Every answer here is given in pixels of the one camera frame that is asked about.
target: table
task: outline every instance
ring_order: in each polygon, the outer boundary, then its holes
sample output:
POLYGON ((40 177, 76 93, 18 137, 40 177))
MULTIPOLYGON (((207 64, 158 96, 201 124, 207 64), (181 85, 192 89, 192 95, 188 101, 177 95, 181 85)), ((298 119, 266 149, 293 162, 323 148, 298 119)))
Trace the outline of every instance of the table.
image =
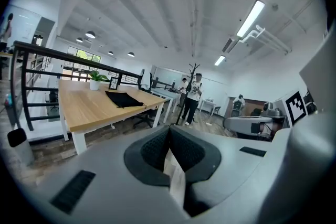
MULTIPOLYGON (((5 57, 5 58, 9 58, 9 68, 8 68, 8 80, 10 80, 10 75, 11 75, 11 66, 12 66, 12 58, 13 58, 13 54, 8 54, 6 52, 0 52, 0 57, 5 57)), ((17 60, 23 60, 23 57, 18 57, 17 60)), ((22 66, 22 63, 19 63, 18 65, 16 65, 15 68, 19 68, 22 66)))
POLYGON ((173 108, 173 113, 174 113, 175 109, 176 109, 176 106, 177 106, 177 99, 180 97, 180 95, 178 93, 174 93, 174 92, 170 92, 170 91, 163 90, 163 89, 158 89, 158 88, 152 88, 151 92, 155 93, 155 94, 157 94, 161 97, 166 97, 167 99, 170 100, 167 111, 166 111, 166 115, 164 116, 164 119, 163 119, 163 123, 166 123, 166 120, 167 120, 167 117, 168 117, 168 114, 169 114, 169 110, 172 106, 172 102, 173 102, 173 100, 175 100, 175 104, 174 104, 174 108, 173 108))
POLYGON ((210 102, 210 101, 207 101, 207 100, 203 100, 201 101, 201 106, 200 106, 200 112, 202 111, 202 108, 203 108, 203 104, 206 103, 206 104, 209 104, 209 105, 212 105, 212 112, 211 112, 211 116, 214 114, 214 111, 215 111, 215 107, 216 107, 216 104, 214 102, 210 102))
POLYGON ((90 83, 71 80, 59 80, 58 103, 63 135, 68 138, 67 122, 77 154, 86 150, 85 133, 125 120, 149 109, 159 107, 153 128, 157 126, 163 108, 164 99, 131 86, 118 86, 109 90, 108 84, 99 85, 98 91, 90 90, 90 83), (143 102, 146 106, 117 108, 105 91, 126 92, 129 96, 143 102))

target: floor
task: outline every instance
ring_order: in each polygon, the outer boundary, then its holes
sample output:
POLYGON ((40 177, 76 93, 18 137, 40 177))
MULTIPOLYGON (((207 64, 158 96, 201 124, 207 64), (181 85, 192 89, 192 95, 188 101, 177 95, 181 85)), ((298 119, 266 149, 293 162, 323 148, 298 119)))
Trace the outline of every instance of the floor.
MULTIPOLYGON (((9 90, 9 81, 4 78, 0 81, 0 94, 1 103, 4 102, 4 97, 9 90)), ((177 107, 175 113, 170 113, 167 118, 166 124, 175 124, 180 108, 177 107)), ((164 119, 165 113, 160 117, 160 122, 164 119)), ((32 150, 34 153, 35 161, 31 166, 26 166, 17 157, 13 148, 8 144, 7 133, 12 130, 9 123, 7 114, 5 111, 0 113, 1 120, 1 131, 0 131, 0 149, 2 157, 4 158, 7 168, 12 172, 12 175, 16 177, 20 182, 25 185, 36 187, 41 180, 43 180, 48 174, 53 172, 58 166, 69 161, 76 156, 76 150, 73 145, 73 141, 56 140, 52 142, 47 142, 43 144, 33 145, 32 150)), ((93 132, 85 134, 86 142, 88 147, 100 143, 104 140, 111 139, 118 135, 131 135, 139 130, 148 129, 146 123, 139 124, 135 129, 133 129, 133 124, 139 119, 127 119, 116 123, 115 129, 113 130, 111 126, 106 126, 95 130, 93 132)), ((193 122, 188 128, 196 129, 203 132, 208 132, 223 136, 232 136, 227 130, 222 127, 223 118, 220 116, 210 115, 206 112, 196 111, 195 122, 193 122)))

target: black vent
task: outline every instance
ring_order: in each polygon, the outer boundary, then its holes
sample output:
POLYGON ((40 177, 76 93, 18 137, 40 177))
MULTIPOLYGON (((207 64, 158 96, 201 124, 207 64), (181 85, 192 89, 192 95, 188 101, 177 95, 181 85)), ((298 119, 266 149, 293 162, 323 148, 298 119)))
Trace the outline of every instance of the black vent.
POLYGON ((225 46, 224 46, 222 52, 226 52, 227 48, 231 45, 232 41, 233 41, 233 40, 229 38, 229 40, 228 40, 227 43, 225 44, 225 46))
POLYGON ((96 174, 92 172, 79 171, 50 203, 64 213, 70 214, 95 176, 96 174))

